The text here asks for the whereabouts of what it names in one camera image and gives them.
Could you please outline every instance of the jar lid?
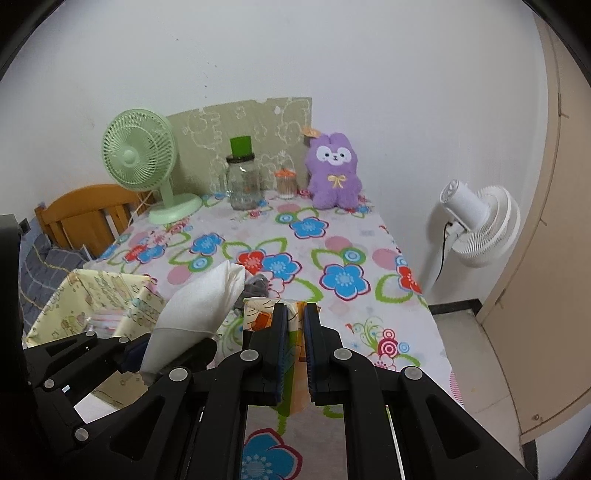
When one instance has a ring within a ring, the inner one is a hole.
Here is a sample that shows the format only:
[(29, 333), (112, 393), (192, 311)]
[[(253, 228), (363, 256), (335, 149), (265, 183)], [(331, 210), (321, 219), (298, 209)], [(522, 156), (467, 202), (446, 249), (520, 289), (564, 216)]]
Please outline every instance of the jar lid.
[(254, 153), (249, 153), (248, 155), (243, 155), (241, 157), (234, 157), (233, 155), (228, 155), (226, 157), (226, 161), (229, 164), (235, 164), (235, 163), (243, 163), (246, 161), (251, 161), (255, 159), (255, 154)]
[(275, 172), (275, 177), (278, 179), (288, 179), (295, 176), (296, 173), (294, 171), (287, 170), (287, 168), (282, 168), (281, 170)]

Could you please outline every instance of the door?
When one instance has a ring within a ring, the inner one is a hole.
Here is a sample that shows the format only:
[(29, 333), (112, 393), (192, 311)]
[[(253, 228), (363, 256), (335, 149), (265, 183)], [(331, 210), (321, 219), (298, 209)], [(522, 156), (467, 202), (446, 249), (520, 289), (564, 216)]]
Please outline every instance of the door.
[(523, 259), (482, 326), (522, 442), (578, 412), (591, 396), (591, 87), (553, 35), (560, 133), (541, 217)]

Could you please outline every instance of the gray cloth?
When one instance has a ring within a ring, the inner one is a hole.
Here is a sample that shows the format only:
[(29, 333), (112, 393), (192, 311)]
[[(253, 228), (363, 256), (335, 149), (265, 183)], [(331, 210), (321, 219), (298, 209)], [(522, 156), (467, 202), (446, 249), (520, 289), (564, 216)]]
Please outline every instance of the gray cloth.
[(244, 284), (244, 291), (240, 294), (234, 303), (234, 308), (244, 310), (244, 300), (252, 297), (268, 297), (269, 281), (261, 274), (249, 278)]
[(19, 277), (19, 296), (25, 333), (31, 329), (41, 309), (66, 275), (75, 268), (82, 268), (86, 261), (80, 252), (52, 248), (44, 233), (35, 239), (22, 264)]

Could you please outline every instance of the white cloth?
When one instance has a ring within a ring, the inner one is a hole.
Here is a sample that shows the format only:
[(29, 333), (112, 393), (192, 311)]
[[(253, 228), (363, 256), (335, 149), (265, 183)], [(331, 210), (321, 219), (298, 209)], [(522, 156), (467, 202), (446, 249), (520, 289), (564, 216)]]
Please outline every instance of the white cloth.
[(139, 371), (146, 384), (183, 352), (215, 335), (244, 290), (244, 281), (245, 268), (226, 260), (172, 296), (160, 313)]

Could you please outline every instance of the purple plush toy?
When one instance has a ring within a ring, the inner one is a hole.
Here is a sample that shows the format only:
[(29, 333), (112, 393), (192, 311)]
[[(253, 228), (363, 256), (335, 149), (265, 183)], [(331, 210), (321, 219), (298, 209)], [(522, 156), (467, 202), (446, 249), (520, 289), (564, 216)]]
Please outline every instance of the purple plush toy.
[(358, 194), (361, 192), (357, 155), (345, 135), (312, 138), (306, 167), (312, 175), (308, 190), (313, 195), (314, 208), (357, 208)]

